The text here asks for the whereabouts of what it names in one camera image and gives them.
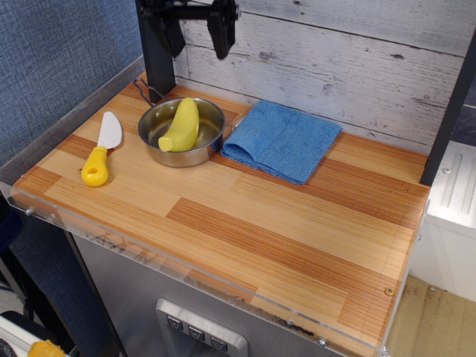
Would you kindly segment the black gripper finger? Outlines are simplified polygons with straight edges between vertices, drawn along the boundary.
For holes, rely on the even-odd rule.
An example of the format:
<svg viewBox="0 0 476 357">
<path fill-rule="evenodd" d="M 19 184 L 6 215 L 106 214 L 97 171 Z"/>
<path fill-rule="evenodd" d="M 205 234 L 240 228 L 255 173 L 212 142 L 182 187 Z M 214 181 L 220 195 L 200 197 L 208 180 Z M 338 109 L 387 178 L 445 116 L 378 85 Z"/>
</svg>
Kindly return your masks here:
<svg viewBox="0 0 476 357">
<path fill-rule="evenodd" d="M 223 60 L 235 43 L 235 19 L 224 13 L 211 13 L 208 30 L 211 35 L 216 57 Z"/>
<path fill-rule="evenodd" d="M 176 58 L 185 47 L 185 40 L 178 19 L 163 19 L 158 22 L 158 38 L 164 50 Z"/>
</svg>

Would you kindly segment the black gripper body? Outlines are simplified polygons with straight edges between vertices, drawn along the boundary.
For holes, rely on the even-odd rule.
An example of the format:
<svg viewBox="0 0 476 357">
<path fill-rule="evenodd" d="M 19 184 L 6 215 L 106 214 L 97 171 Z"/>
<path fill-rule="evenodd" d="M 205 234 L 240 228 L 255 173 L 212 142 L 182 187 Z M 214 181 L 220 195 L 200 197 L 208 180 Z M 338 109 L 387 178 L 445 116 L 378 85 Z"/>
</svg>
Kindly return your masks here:
<svg viewBox="0 0 476 357">
<path fill-rule="evenodd" d="M 144 18 L 206 20 L 217 15 L 219 19 L 233 22 L 239 18 L 235 1 L 213 1 L 211 4 L 189 4 L 189 1 L 141 1 L 140 12 Z"/>
</svg>

